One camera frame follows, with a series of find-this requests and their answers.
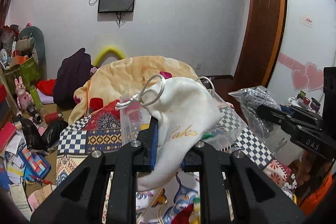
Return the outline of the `white drawstring pouch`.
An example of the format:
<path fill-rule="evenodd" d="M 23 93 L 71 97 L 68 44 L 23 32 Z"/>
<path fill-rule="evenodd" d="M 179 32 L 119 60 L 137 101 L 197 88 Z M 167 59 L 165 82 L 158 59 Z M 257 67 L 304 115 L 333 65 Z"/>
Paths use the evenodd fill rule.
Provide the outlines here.
<path fill-rule="evenodd" d="M 210 92 L 198 81 L 188 77 L 151 76 L 159 81 L 145 84 L 142 90 L 116 110 L 137 102 L 158 121 L 155 165 L 148 174 L 136 180 L 139 192 L 164 186 L 179 170 L 188 151 L 201 140 L 203 133 L 221 120 L 222 115 Z"/>

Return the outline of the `green soft item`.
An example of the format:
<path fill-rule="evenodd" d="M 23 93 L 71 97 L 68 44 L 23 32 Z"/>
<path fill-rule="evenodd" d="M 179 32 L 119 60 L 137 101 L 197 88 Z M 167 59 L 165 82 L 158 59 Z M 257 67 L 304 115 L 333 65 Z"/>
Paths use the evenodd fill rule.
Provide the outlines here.
<path fill-rule="evenodd" d="M 207 133 L 204 133 L 204 134 L 202 135 L 201 140 L 210 139 L 210 138 L 212 138 L 212 137 L 213 137 L 212 133 L 207 132 Z"/>

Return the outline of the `white shelf with small items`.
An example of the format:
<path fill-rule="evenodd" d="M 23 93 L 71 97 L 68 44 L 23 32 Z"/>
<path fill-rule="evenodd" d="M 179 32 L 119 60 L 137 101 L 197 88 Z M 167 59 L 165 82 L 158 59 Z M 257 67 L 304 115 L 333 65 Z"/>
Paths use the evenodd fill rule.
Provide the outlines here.
<path fill-rule="evenodd" d="M 301 107 L 317 114 L 321 110 L 321 103 L 314 97 L 308 98 L 303 90 L 299 91 L 296 96 L 288 98 L 288 103 L 291 106 Z"/>

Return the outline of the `clear bag of silver items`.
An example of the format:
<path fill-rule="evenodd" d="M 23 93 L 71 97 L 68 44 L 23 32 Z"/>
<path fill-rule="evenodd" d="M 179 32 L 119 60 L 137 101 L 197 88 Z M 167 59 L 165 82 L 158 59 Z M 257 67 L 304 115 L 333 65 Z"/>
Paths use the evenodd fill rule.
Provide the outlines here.
<path fill-rule="evenodd" d="M 273 131 L 273 123 L 260 118 L 257 114 L 257 108 L 266 105 L 281 110 L 280 105 L 273 99 L 268 89 L 263 86 L 242 88 L 228 94 L 240 103 L 240 108 L 250 130 L 264 142 Z"/>

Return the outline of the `colourful pencil case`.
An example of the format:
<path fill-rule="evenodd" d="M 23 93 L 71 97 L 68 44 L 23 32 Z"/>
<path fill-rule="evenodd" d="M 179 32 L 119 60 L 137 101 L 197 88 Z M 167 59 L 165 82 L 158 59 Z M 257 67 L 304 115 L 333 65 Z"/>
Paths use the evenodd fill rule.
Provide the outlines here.
<path fill-rule="evenodd" d="M 27 147 L 20 149 L 18 155 L 28 170 L 30 179 L 44 179 L 49 174 L 51 166 L 43 155 L 31 152 Z"/>

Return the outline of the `black plastic bag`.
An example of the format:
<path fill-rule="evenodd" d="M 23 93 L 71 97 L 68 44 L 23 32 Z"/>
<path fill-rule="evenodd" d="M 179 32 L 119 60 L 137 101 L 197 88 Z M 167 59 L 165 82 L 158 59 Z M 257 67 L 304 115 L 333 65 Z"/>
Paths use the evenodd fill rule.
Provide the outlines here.
<path fill-rule="evenodd" d="M 57 149 L 60 133 L 68 127 L 66 121 L 53 121 L 41 135 L 31 120 L 21 117 L 20 122 L 27 149 L 43 155 Z"/>

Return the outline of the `red velvet pouch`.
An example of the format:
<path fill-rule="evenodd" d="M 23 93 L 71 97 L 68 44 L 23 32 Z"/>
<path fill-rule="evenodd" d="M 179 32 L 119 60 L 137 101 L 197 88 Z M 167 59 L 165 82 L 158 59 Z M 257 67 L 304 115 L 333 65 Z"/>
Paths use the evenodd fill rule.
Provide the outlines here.
<path fill-rule="evenodd" d="M 181 212 L 179 212 L 174 219 L 172 220 L 171 224 L 189 224 L 189 217 L 194 211 L 194 204 L 189 204 L 188 207 L 185 207 Z"/>

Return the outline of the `brown wooden door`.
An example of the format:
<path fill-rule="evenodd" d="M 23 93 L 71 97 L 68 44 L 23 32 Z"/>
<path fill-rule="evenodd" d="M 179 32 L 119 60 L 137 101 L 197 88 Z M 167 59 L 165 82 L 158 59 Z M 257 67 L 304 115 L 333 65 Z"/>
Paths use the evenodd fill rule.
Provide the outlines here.
<path fill-rule="evenodd" d="M 265 86 L 271 77 L 284 25 L 285 0 L 250 0 L 235 88 Z"/>

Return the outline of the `clear plastic storage box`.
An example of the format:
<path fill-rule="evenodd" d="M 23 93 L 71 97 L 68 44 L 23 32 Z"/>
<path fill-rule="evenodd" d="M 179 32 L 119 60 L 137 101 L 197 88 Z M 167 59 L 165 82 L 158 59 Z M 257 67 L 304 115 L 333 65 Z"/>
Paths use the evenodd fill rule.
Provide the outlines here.
<path fill-rule="evenodd" d="M 213 137 L 204 141 L 216 150 L 230 153 L 234 148 L 241 146 L 243 134 L 249 133 L 248 126 L 228 102 L 212 90 L 210 90 L 210 94 L 219 108 L 222 118 L 208 131 L 212 133 Z M 151 119 L 149 112 L 137 102 L 122 109 L 120 117 L 123 145 L 135 140 L 141 130 L 149 128 Z"/>

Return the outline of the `pink rabbit toy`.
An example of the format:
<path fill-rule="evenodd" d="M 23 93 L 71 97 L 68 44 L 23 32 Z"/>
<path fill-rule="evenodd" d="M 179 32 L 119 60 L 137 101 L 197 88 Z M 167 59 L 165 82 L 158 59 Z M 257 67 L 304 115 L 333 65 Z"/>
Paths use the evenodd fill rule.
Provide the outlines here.
<path fill-rule="evenodd" d="M 43 119 L 35 108 L 31 94 L 26 90 L 26 86 L 23 83 L 22 77 L 14 79 L 15 83 L 15 93 L 17 95 L 17 105 L 18 111 L 17 115 L 22 115 L 22 112 L 27 112 L 32 118 L 33 121 L 37 124 L 41 124 Z"/>

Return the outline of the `dark purple garment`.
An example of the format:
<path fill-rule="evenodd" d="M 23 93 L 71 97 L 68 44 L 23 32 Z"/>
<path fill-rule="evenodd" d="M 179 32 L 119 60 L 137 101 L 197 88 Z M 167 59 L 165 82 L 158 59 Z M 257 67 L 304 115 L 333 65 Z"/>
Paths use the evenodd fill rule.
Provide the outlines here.
<path fill-rule="evenodd" d="M 54 103 L 61 109 L 76 106 L 74 92 L 91 77 L 91 56 L 80 48 L 72 56 L 62 61 L 53 88 Z"/>

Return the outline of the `beige plush blanket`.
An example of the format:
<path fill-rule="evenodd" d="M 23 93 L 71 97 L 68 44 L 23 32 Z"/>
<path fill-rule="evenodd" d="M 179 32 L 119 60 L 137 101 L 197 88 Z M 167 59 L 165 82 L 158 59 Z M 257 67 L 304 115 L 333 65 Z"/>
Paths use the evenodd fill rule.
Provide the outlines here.
<path fill-rule="evenodd" d="M 147 80 L 160 72 L 171 73 L 173 77 L 197 79 L 194 69 L 182 61 L 163 56 L 137 56 L 101 66 L 94 75 L 73 96 L 79 103 L 68 119 L 73 124 L 87 115 L 90 99 L 101 98 L 103 105 L 122 96 L 132 96 L 141 91 Z"/>

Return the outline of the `green cardboard box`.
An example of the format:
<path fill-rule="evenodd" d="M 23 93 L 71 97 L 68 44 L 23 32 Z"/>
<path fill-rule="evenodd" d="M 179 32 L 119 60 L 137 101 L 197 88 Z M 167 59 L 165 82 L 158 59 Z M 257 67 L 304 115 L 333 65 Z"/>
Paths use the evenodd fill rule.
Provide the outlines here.
<path fill-rule="evenodd" d="M 18 79 L 21 76 L 23 84 L 26 90 L 30 90 L 31 85 L 36 85 L 38 81 L 42 78 L 43 71 L 38 64 L 35 63 L 34 59 L 31 57 L 21 65 L 15 65 L 10 69 L 4 71 L 5 79 L 9 87 L 9 91 L 12 95 L 15 94 L 15 83 L 14 79 Z"/>

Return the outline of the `yellow foam arch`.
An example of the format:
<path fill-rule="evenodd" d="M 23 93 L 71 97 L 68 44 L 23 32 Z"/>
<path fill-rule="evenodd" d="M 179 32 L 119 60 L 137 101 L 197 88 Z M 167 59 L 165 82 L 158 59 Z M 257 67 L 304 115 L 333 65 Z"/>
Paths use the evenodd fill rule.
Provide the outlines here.
<path fill-rule="evenodd" d="M 114 57 L 116 60 L 122 60 L 126 58 L 126 55 L 125 53 L 123 53 L 122 50 L 120 50 L 119 47 L 103 46 L 101 51 L 92 62 L 92 65 L 95 67 L 100 67 L 102 66 L 103 62 L 109 57 Z"/>

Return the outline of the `grey plush toy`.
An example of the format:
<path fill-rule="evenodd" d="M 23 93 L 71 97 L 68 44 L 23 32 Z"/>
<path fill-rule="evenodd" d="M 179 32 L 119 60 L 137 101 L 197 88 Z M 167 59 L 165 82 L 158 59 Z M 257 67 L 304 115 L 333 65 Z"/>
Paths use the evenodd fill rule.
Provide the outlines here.
<path fill-rule="evenodd" d="M 15 49 L 20 53 L 32 54 L 36 64 L 45 61 L 45 40 L 42 31 L 36 26 L 28 26 L 21 30 Z"/>

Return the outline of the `pink heart wall sticker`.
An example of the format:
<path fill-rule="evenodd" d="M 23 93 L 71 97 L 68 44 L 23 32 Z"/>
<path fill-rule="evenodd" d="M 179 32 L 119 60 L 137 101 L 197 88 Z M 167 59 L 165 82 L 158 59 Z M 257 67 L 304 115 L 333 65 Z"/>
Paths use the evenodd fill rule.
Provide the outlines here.
<path fill-rule="evenodd" d="M 307 62 L 303 65 L 283 53 L 279 54 L 277 61 L 291 70 L 291 81 L 295 90 L 308 88 L 311 92 L 323 88 L 323 70 L 318 69 L 315 63 Z"/>

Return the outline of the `small wall monitor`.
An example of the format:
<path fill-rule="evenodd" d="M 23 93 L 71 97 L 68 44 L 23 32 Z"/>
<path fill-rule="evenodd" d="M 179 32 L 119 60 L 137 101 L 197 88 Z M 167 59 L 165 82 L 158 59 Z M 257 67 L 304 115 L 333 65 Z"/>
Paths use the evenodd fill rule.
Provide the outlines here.
<path fill-rule="evenodd" d="M 98 13 L 133 12 L 135 0 L 98 0 Z"/>

